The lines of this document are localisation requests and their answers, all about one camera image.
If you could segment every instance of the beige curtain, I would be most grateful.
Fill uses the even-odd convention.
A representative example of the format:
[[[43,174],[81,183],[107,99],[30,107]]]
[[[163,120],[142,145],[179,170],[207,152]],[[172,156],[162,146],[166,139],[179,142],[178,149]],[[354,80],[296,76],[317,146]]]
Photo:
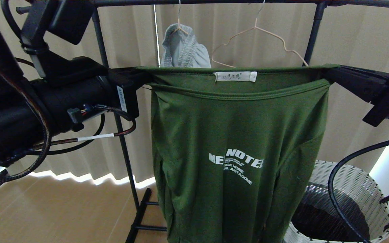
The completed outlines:
[[[12,0],[12,7],[24,6],[22,0]],[[253,26],[260,3],[182,5],[181,23],[191,26],[199,43],[210,55],[229,37]],[[108,59],[112,68],[126,66],[156,66],[156,26],[159,43],[166,28],[177,23],[178,5],[121,6],[99,8],[101,26]],[[266,3],[259,15],[261,28],[279,34],[288,48],[304,55],[313,22],[315,4]],[[15,15],[18,23],[25,16]],[[19,47],[0,10],[0,29],[15,56],[28,58]],[[82,42],[73,46],[52,34],[46,35],[51,50],[66,58],[85,55],[100,62],[92,23]],[[248,32],[236,37],[231,45],[219,49],[214,57],[233,66],[299,66],[294,54],[283,51],[281,42],[262,32]],[[367,6],[328,7],[325,10],[311,65],[337,63],[389,72],[389,9]],[[212,63],[213,67],[221,66]],[[33,70],[23,67],[28,78]],[[328,124],[318,158],[339,161],[365,146],[389,139],[389,120],[373,128],[362,118],[371,105],[335,84],[330,89]],[[150,134],[150,91],[138,91],[140,117],[138,128],[126,137],[136,181],[152,177]],[[80,133],[67,133],[56,138],[92,134],[99,119],[86,123]],[[107,116],[104,132],[115,131],[113,117]],[[370,171],[381,150],[356,158],[351,163]],[[10,172],[25,168],[34,158],[14,164]],[[49,156],[37,171],[52,170],[56,174],[72,172],[76,176],[91,173],[98,178],[112,173],[120,179],[127,175],[117,138],[96,140],[86,148],[60,156]]]

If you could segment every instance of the white woven basket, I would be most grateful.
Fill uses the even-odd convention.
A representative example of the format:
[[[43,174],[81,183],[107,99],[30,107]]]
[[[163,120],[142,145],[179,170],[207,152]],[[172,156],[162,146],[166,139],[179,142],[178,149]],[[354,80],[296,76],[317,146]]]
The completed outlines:
[[[301,203],[304,203],[305,206],[309,205],[316,209],[322,209],[331,215],[338,215],[332,206],[327,190],[330,172],[336,164],[320,160],[316,161],[312,177],[309,180],[309,185],[306,187],[306,193]],[[380,202],[383,195],[376,182],[366,172],[354,166],[344,165],[335,177],[334,189],[339,205],[341,205],[340,194],[346,195],[347,199],[345,200],[347,201],[342,200],[343,203],[349,203],[349,201],[353,200],[354,202],[352,203],[358,205],[358,212],[360,215],[361,213],[363,214],[362,218],[365,218],[372,243],[379,243],[388,238],[389,227],[385,228],[386,225],[389,225],[387,203]],[[346,210],[344,210],[344,213],[352,214],[352,212],[347,212]],[[335,230],[332,225],[320,225],[326,231]],[[326,243],[327,241],[330,243],[343,243],[343,241],[318,240],[307,237],[299,232],[292,222],[287,229],[283,241],[285,243]]]

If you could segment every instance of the clothes hanger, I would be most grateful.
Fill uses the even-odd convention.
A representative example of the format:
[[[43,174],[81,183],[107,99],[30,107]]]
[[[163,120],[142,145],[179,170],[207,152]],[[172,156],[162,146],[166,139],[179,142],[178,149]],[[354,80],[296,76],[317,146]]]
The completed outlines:
[[[257,29],[257,30],[260,30],[260,31],[265,32],[265,33],[267,33],[267,34],[270,34],[270,35],[272,35],[272,36],[274,36],[274,37],[279,38],[279,39],[283,42],[283,48],[284,48],[284,50],[285,50],[286,52],[293,52],[293,53],[295,53],[295,54],[298,55],[298,57],[303,61],[303,63],[304,63],[305,66],[309,66],[309,65],[307,64],[307,62],[304,60],[304,58],[301,57],[301,55],[300,55],[297,51],[295,51],[295,50],[288,50],[288,49],[286,48],[286,42],[284,41],[284,39],[283,39],[281,36],[279,36],[278,34],[274,34],[273,32],[269,32],[269,31],[267,31],[267,30],[265,30],[265,29],[262,29],[262,28],[259,28],[259,27],[258,27],[258,17],[259,17],[259,13],[262,11],[262,8],[264,8],[264,5],[265,5],[265,0],[264,0],[264,3],[263,3],[262,6],[261,6],[261,9],[259,9],[258,14],[256,15],[255,26],[253,26],[253,27],[250,28],[250,29],[246,29],[246,30],[244,30],[244,31],[242,31],[242,32],[239,32],[238,34],[235,34],[234,36],[232,36],[231,38],[229,38],[227,44],[221,44],[220,46],[218,46],[217,48],[214,49],[214,51],[213,51],[212,54],[211,54],[211,60],[212,60],[213,62],[218,63],[218,64],[221,64],[221,65],[224,65],[224,66],[228,66],[228,67],[230,67],[230,68],[234,68],[234,66],[230,66],[230,65],[227,65],[227,64],[224,64],[224,63],[221,63],[221,62],[219,62],[219,61],[214,60],[214,53],[217,51],[218,48],[220,48],[220,47],[222,47],[222,46],[228,46],[229,43],[230,43],[230,41],[231,41],[233,38],[237,37],[238,35],[244,34],[244,33],[248,32],[248,31],[250,31],[250,30],[252,30],[252,29],[255,29],[255,30]]]
[[[174,30],[172,34],[181,30],[182,32],[188,35],[188,32],[181,28],[181,23],[179,21],[179,12],[181,12],[181,0],[179,0],[179,7],[178,7],[178,29]]]

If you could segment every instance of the white sticker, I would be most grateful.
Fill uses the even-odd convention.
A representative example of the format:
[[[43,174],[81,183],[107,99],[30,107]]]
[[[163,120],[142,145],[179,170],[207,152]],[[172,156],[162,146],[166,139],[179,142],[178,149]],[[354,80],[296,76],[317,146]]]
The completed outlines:
[[[120,86],[116,86],[118,90],[119,102],[121,103],[121,109],[127,112],[127,106],[125,105],[124,90]]]
[[[250,81],[256,82],[258,72],[215,72],[216,81]]]

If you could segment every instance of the clothing rack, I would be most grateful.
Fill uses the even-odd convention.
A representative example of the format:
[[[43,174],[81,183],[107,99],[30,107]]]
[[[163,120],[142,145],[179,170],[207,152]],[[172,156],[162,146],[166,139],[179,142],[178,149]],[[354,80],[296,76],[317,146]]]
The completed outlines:
[[[182,0],[181,4],[199,4],[199,3],[263,3],[263,0]],[[328,6],[343,6],[343,5],[362,5],[362,6],[377,6],[389,8],[389,0],[266,0],[265,3],[314,3],[316,10],[313,17],[312,30],[310,32],[309,42],[307,44],[306,54],[304,60],[310,63],[315,46],[316,38],[318,36],[319,27],[324,14],[324,10]],[[105,43],[103,41],[102,29],[100,26],[98,7],[104,6],[134,6],[134,5],[161,5],[161,4],[179,4],[179,0],[94,0],[96,9],[93,13],[93,23],[96,31],[97,42],[99,44],[100,56],[102,58],[103,66],[109,67]],[[123,131],[121,119],[115,115],[115,122],[118,132]],[[139,203],[137,197],[136,186],[134,184],[133,171],[131,169],[130,158],[128,157],[127,144],[123,136],[119,137],[122,152],[124,155],[125,166],[127,168],[128,178],[130,181],[131,191],[133,193],[134,204],[136,206],[136,217],[131,225],[130,232],[127,236],[126,243],[134,243],[139,230],[148,231],[166,231],[166,227],[142,225],[145,211],[148,205],[158,206],[157,202],[150,201],[151,189],[146,189],[145,194]]]

